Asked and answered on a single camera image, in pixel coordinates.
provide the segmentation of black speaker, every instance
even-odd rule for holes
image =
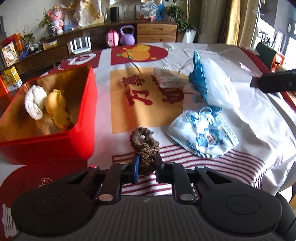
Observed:
[[[119,7],[110,8],[110,21],[118,22],[119,21]]]

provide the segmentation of kettlebell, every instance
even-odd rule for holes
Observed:
[[[132,28],[133,32],[131,34],[125,34],[122,30],[125,29],[125,28]],[[126,46],[126,45],[134,45],[135,44],[135,38],[133,37],[133,34],[135,32],[135,28],[134,26],[132,25],[125,25],[125,26],[122,26],[120,28],[120,33],[121,33],[121,38],[120,38],[120,43],[123,45],[123,46]]]

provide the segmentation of yellow rubber duck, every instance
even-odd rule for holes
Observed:
[[[72,118],[65,111],[66,100],[60,90],[53,90],[47,95],[45,109],[50,114],[50,119],[61,129],[67,130],[72,123]]]

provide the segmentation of yellow box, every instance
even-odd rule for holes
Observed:
[[[22,80],[20,79],[20,76],[18,75],[14,66],[3,71],[0,74],[0,77],[2,78],[9,92],[21,87],[22,85]]]

